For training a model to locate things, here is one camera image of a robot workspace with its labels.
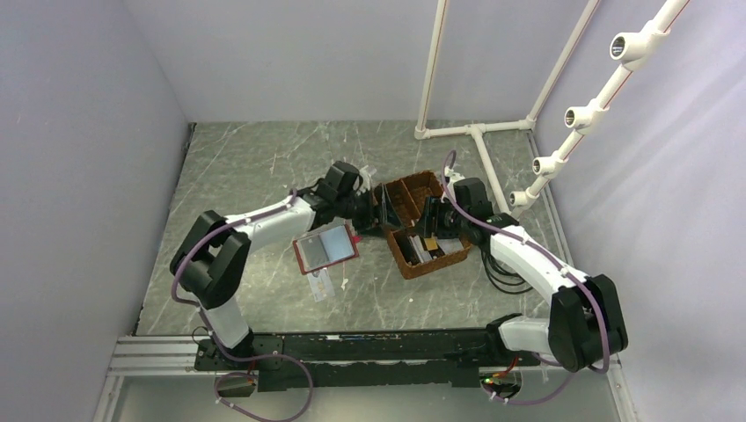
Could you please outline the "gold striped credit card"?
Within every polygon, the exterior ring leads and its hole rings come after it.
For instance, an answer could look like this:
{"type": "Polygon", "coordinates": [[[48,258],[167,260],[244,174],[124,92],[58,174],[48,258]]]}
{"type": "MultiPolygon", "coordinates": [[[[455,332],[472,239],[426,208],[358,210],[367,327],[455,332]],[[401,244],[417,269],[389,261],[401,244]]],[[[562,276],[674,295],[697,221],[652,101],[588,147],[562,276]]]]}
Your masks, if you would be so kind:
{"type": "Polygon", "coordinates": [[[426,251],[437,251],[439,249],[437,239],[434,236],[423,237],[422,242],[426,251]]]}

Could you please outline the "white card stack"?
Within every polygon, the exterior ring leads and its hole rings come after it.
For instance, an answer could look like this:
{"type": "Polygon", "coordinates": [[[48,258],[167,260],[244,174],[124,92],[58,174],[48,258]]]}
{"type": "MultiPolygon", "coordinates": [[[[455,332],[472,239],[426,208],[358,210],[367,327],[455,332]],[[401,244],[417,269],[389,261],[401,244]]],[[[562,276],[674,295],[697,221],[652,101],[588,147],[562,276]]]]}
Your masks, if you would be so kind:
{"type": "Polygon", "coordinates": [[[406,262],[415,266],[463,251],[464,245],[456,238],[422,238],[416,235],[407,235],[401,250],[406,262]]]}

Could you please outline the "red leather card holder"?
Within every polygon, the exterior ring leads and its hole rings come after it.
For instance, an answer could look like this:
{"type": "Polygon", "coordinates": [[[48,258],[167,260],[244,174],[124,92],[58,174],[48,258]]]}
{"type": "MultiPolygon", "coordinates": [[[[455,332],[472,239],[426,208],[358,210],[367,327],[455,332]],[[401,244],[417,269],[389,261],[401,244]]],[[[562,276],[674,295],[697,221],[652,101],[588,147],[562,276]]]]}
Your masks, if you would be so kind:
{"type": "Polygon", "coordinates": [[[300,274],[303,275],[317,271],[321,268],[336,266],[342,262],[359,257],[355,235],[353,230],[351,230],[346,223],[330,225],[329,227],[313,230],[298,239],[294,239],[292,246],[296,255],[296,262],[298,263],[300,274]],[[327,266],[314,268],[312,270],[305,267],[304,256],[299,243],[308,237],[318,237],[323,242],[330,260],[327,266]]]}

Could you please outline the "grey credit card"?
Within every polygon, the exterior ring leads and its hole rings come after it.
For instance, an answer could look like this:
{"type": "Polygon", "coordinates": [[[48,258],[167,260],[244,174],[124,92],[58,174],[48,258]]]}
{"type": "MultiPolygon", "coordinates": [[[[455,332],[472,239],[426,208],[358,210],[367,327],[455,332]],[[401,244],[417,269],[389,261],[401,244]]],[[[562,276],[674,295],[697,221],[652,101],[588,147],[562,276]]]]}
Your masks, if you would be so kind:
{"type": "Polygon", "coordinates": [[[327,266],[330,262],[325,246],[318,237],[305,238],[299,244],[306,268],[312,270],[327,266]]]}

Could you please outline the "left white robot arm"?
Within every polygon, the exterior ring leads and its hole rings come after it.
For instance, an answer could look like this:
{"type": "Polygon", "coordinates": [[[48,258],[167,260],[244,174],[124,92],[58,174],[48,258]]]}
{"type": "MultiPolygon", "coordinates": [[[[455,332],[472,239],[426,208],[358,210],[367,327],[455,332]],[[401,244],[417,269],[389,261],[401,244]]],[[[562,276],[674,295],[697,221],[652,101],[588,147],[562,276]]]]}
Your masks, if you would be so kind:
{"type": "Polygon", "coordinates": [[[253,354],[254,333],[237,300],[252,253],[336,219],[349,221],[358,233],[402,227],[386,187],[370,179],[369,167],[336,161],[313,185],[292,189],[273,205],[239,215],[208,210],[197,217],[170,263],[171,295],[199,310],[227,367],[245,367],[253,354]]]}

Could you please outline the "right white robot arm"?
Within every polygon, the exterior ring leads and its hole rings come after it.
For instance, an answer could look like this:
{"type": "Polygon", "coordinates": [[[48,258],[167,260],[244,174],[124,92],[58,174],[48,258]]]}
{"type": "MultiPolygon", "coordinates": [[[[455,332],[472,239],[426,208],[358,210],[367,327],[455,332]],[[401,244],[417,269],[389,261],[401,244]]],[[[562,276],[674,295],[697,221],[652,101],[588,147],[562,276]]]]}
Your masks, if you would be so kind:
{"type": "Polygon", "coordinates": [[[485,353],[505,365],[518,353],[553,358],[575,373],[606,372],[611,356],[627,348],[628,336],[614,282],[589,276],[548,251],[512,216],[496,214],[477,178],[449,179],[439,196],[428,196],[415,232],[424,238],[467,239],[479,248],[487,271],[515,276],[538,293],[549,315],[514,313],[486,326],[485,353]]]}

